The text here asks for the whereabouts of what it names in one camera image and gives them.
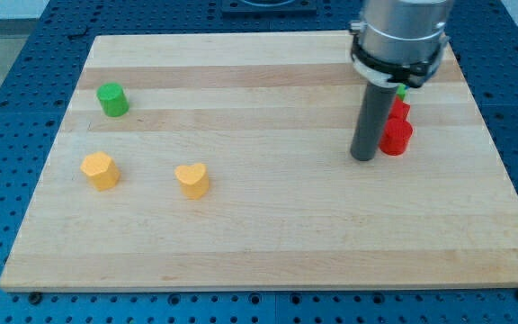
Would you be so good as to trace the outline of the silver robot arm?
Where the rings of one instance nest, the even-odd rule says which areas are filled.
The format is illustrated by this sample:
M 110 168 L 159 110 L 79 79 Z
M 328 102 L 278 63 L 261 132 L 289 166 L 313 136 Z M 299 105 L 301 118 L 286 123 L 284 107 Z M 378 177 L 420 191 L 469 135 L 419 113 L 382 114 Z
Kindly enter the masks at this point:
M 368 0 L 349 23 L 355 70 L 371 84 L 419 88 L 441 65 L 452 0 Z

